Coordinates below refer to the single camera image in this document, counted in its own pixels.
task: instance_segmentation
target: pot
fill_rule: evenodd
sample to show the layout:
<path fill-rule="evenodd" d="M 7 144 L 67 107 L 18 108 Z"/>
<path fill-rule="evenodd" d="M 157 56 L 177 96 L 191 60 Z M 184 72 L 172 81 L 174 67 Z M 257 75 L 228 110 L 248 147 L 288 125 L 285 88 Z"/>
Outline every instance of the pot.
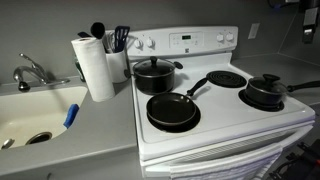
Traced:
<path fill-rule="evenodd" d="M 299 85 L 285 86 L 280 82 L 280 77 L 272 74 L 263 74 L 263 77 L 249 79 L 245 89 L 247 98 L 255 103 L 265 106 L 278 105 L 286 92 L 293 92 L 299 89 L 320 87 L 320 81 L 312 81 Z"/>
<path fill-rule="evenodd" d="M 187 91 L 187 95 L 179 93 L 162 93 L 153 96 L 147 103 L 147 115 L 155 123 L 173 127 L 186 124 L 194 119 L 197 106 L 190 99 L 196 90 L 206 84 L 203 78 Z"/>
<path fill-rule="evenodd" d="M 133 66 L 137 88 L 150 95 L 169 92 L 173 89 L 175 68 L 182 69 L 179 62 L 170 62 L 151 56 Z"/>

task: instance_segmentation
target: white sink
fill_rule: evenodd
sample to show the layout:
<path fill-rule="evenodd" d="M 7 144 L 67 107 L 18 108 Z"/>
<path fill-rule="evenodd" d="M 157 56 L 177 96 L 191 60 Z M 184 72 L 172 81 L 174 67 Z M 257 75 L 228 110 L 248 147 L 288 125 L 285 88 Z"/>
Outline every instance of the white sink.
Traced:
<path fill-rule="evenodd" d="M 10 148 L 24 146 L 44 132 L 51 139 L 59 136 L 67 130 L 63 123 L 69 107 L 80 107 L 87 91 L 77 86 L 0 96 L 0 146 L 8 139 L 14 140 Z"/>

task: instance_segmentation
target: electric burner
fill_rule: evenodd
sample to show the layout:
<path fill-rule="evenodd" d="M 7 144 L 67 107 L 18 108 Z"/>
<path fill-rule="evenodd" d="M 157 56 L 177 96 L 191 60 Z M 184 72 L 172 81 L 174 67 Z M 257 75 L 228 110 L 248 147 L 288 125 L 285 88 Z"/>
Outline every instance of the electric burner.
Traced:
<path fill-rule="evenodd" d="M 153 121 L 149 115 L 148 119 L 149 122 L 156 127 L 157 129 L 161 130 L 161 131 L 165 131 L 165 132 L 169 132 L 169 133 L 181 133 L 181 132 L 186 132 L 189 131 L 191 129 L 193 129 L 195 126 L 197 126 L 197 124 L 199 123 L 200 119 L 201 119 L 201 113 L 200 113 L 200 109 L 196 106 L 196 114 L 194 115 L 193 119 L 191 119 L 190 121 L 181 124 L 181 125 L 177 125 L 177 126 L 164 126 L 162 124 L 159 124 L 155 121 Z"/>
<path fill-rule="evenodd" d="M 262 104 L 256 103 L 247 97 L 244 89 L 239 92 L 239 98 L 247 105 L 262 111 L 277 112 L 277 111 L 281 111 L 284 108 L 284 104 L 282 101 L 276 105 L 262 105 Z"/>
<path fill-rule="evenodd" d="M 207 78 L 211 83 L 226 88 L 239 88 L 247 84 L 244 77 L 229 71 L 212 71 Z"/>

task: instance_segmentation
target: black frying pan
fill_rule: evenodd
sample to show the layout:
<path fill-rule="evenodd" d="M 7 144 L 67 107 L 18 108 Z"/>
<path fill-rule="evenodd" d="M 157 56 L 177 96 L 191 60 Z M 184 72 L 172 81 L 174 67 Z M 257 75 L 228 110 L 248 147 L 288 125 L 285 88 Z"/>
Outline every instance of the black frying pan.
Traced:
<path fill-rule="evenodd" d="M 196 90 L 206 84 L 203 78 L 187 91 L 187 95 L 179 93 L 162 93 L 153 96 L 147 103 L 147 115 L 155 123 L 162 126 L 179 126 L 193 119 L 197 106 L 189 98 Z"/>

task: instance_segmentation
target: pan handle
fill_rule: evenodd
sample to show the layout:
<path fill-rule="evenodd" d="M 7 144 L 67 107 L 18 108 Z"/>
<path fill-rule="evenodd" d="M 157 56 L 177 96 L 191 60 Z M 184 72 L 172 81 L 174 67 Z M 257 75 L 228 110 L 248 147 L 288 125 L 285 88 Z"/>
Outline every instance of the pan handle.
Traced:
<path fill-rule="evenodd" d="M 314 87 L 320 87 L 320 81 L 311 81 L 304 84 L 299 84 L 295 86 L 288 86 L 287 90 L 289 92 L 293 92 L 298 89 L 306 89 L 306 88 L 314 88 Z"/>
<path fill-rule="evenodd" d="M 205 85 L 207 81 L 208 81 L 207 78 L 203 78 L 200 81 L 198 81 L 197 84 L 193 86 L 193 88 L 187 91 L 187 96 L 190 96 L 190 97 L 193 96 L 193 94 L 203 85 Z"/>

